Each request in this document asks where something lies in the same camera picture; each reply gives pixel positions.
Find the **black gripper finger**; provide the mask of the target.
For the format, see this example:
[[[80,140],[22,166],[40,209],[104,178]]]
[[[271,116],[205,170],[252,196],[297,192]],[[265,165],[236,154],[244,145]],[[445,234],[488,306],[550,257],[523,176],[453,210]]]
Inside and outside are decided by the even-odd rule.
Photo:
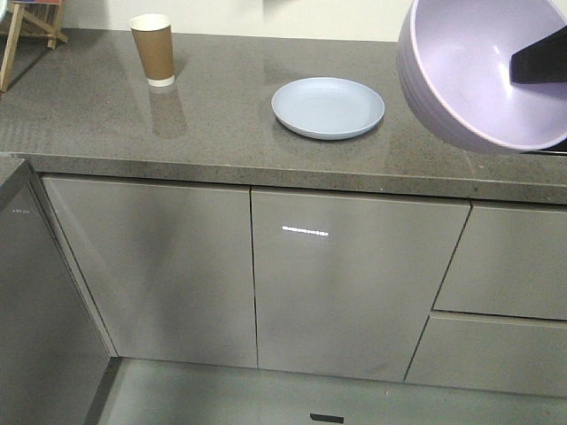
[[[566,82],[566,27],[514,53],[509,68],[515,83]]]

